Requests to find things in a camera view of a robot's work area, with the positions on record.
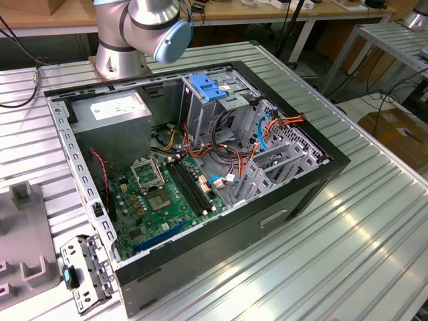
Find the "yellow cable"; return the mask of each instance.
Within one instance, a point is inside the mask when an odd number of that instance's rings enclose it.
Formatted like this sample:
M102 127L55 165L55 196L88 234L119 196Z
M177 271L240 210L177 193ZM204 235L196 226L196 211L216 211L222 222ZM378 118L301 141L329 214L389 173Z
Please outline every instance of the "yellow cable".
M173 134L171 135L171 139L169 140L168 145L167 145L166 147L164 147L164 148L161 148L161 150L163 150L163 151L167 151L167 150L170 150L170 149L171 149L171 147L172 147L172 146L173 146L173 144L174 144L174 136L175 136L175 130L173 131Z

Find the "blue cable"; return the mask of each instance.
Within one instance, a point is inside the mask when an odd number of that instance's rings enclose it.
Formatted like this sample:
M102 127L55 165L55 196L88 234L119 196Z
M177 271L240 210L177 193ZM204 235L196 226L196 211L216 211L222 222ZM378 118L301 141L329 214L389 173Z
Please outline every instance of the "blue cable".
M220 175L215 175L215 176L211 177L211 178L208 180L208 183L209 183L209 184L212 184L212 183L213 183L213 181L215 181L216 179L220 179L220 178L221 178L221 176L220 176Z
M264 114L264 115L261 115L261 117L260 117L260 119L259 119L259 124L257 125L257 137L259 138L259 142L260 142L260 144L261 144L261 147L262 147L264 150L267 150L268 148L266 147L266 144L265 144L265 142L264 142L264 140L263 140L263 135L261 134L261 122L263 122L263 119L264 119L266 116L270 116L270 114Z

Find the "blue pcie slot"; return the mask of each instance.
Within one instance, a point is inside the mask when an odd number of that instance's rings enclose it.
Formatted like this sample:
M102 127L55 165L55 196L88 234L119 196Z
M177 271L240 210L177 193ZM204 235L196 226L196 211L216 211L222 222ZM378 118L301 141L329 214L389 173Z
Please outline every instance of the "blue pcie slot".
M152 247L153 245L160 243L160 242L170 238L171 236L174 236L175 234L178 234L181 231L181 228L183 227L183 225L186 223L187 223L187 221L184 221L184 222L180 223L179 225L177 225L176 227L170 229L169 231L166 231L162 234L159 234L159 235L153 237L152 239L149 239L148 241L144 241L138 245L135 245L133 247L133 250L135 252L138 252L138 251L142 251L144 249L148 249L148 248Z

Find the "metal workbench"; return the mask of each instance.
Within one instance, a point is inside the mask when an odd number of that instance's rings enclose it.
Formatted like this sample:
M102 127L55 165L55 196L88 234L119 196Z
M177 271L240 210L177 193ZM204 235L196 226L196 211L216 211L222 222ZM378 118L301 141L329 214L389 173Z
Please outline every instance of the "metal workbench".
M391 89L399 81L405 66L413 68L416 72L421 72L422 76L428 76L428 60L420 55L421 49L428 47L428 30L412 31L400 23L357 25L330 68L321 88L321 93L326 93L337 71L359 37L367 40L363 52L368 52L372 46L377 46L401 62L385 91ZM360 64L363 58L364 56L359 56L354 64Z
M262 47L188 49L154 71L243 60L352 162L307 210L250 248L143 310L133 320L410 320L428 298L428 184ZM88 62L42 69L43 89L96 82ZM33 69L0 73L0 101L32 91ZM41 183L53 243L91 234L42 94L0 108L0 189ZM58 287L0 312L2 320L78 319ZM81 320L125 318L114 297Z

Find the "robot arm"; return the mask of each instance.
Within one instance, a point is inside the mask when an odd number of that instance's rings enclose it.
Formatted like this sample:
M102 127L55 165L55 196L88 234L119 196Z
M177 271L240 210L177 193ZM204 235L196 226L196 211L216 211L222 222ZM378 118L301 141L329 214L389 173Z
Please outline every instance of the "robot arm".
M420 0L402 24L415 31L426 29L428 27L428 0Z
M98 73L114 80L143 76L144 54L175 62L191 40L191 26L180 19L177 0L94 0L100 45Z

